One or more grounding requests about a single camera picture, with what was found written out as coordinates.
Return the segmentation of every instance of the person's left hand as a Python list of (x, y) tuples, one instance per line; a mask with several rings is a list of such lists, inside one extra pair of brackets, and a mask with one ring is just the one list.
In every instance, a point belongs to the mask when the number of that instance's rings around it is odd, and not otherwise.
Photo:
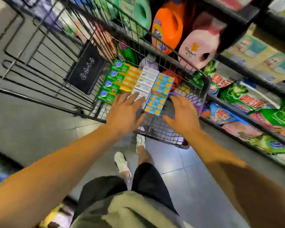
[(142, 114), (136, 119), (136, 112), (141, 108), (145, 98), (142, 97), (134, 102), (139, 94), (134, 93), (130, 95), (130, 92), (116, 95), (107, 116), (106, 126), (117, 131), (120, 136), (124, 136), (136, 130), (146, 117), (145, 114)]

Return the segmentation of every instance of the leg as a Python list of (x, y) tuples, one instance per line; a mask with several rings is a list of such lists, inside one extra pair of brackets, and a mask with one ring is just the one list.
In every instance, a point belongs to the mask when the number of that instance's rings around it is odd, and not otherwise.
[(160, 173), (154, 167), (154, 161), (151, 155), (145, 149), (145, 138), (139, 136), (143, 137), (142, 135), (137, 135), (136, 151), (139, 154), (139, 166), (133, 177), (132, 190), (162, 203), (177, 214), (168, 189)]
[(115, 154), (114, 161), (119, 175), (98, 177), (85, 184), (80, 193), (72, 222), (93, 203), (128, 190), (126, 182), (130, 180), (131, 172), (127, 161), (121, 152)]

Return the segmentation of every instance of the person's right arm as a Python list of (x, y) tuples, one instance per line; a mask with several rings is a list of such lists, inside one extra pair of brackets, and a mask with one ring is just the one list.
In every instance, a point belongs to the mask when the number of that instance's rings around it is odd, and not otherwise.
[(190, 100), (171, 96), (175, 120), (164, 120), (192, 146), (236, 210), (252, 228), (285, 227), (285, 189), (252, 169), (200, 129)]

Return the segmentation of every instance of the forearm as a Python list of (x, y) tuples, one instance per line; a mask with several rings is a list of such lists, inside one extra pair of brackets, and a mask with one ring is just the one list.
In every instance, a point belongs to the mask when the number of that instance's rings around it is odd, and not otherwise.
[[(275, 184), (200, 131), (186, 140), (253, 228), (285, 227), (285, 189)], [(269, 210), (275, 210), (275, 216)]]
[(43, 220), (118, 139), (101, 126), (7, 178), (0, 184), (0, 227), (32, 227)]

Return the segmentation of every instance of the hand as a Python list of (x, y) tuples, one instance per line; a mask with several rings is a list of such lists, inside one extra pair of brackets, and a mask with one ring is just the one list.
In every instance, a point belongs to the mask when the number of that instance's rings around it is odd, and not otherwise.
[(201, 130), (196, 109), (193, 103), (183, 96), (171, 96), (175, 108), (175, 120), (168, 115), (163, 116), (163, 120), (178, 134), (184, 138), (192, 133), (199, 133)]
[(107, 116), (106, 126), (116, 131), (119, 136), (125, 136), (136, 130), (146, 117), (142, 114), (138, 120), (136, 119), (136, 112), (141, 108), (145, 98), (142, 97), (134, 102), (139, 94), (130, 95), (130, 92), (116, 95)]

